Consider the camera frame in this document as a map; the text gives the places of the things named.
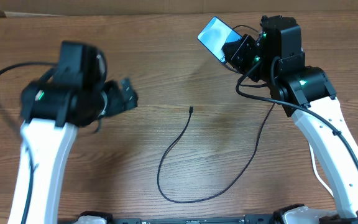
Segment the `black Samsung Galaxy smartphone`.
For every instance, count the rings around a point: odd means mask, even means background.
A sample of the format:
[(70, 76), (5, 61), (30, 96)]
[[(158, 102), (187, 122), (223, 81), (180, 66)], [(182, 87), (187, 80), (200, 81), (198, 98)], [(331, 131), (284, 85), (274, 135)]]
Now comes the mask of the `black Samsung Galaxy smartphone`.
[(226, 63), (223, 46), (226, 43), (236, 42), (242, 39), (234, 29), (229, 27), (220, 18), (213, 17), (204, 29), (198, 34), (197, 39), (206, 47), (221, 63)]

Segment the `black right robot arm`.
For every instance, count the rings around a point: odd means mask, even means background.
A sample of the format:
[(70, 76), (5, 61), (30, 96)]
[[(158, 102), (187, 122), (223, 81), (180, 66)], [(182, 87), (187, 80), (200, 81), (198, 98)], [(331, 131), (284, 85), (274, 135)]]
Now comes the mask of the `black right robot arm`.
[(222, 51), (243, 78), (263, 81), (268, 101), (283, 106), (301, 130), (329, 182), (336, 214), (320, 223), (358, 223), (358, 145), (336, 90), (319, 67), (307, 66), (301, 29), (292, 17), (264, 16), (258, 38), (230, 38)]

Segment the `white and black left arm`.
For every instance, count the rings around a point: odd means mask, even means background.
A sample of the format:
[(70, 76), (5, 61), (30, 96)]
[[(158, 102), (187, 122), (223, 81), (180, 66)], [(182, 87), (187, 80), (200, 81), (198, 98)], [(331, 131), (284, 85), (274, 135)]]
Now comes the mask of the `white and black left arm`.
[(9, 223), (56, 223), (79, 128), (137, 107), (130, 80), (108, 81), (107, 71), (97, 47), (64, 41), (57, 66), (23, 89), (21, 154)]

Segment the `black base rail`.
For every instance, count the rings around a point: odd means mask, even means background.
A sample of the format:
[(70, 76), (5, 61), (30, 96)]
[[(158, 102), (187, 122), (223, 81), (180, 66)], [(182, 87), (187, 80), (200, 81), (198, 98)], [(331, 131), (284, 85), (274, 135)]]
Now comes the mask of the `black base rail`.
[(140, 219), (114, 218), (110, 213), (85, 211), (76, 219), (57, 221), (58, 224), (107, 223), (107, 224), (274, 224), (274, 223), (358, 223), (355, 218), (341, 218), (335, 210), (312, 209), (303, 204), (280, 208), (272, 214), (248, 214), (242, 217), (220, 218), (168, 218)]

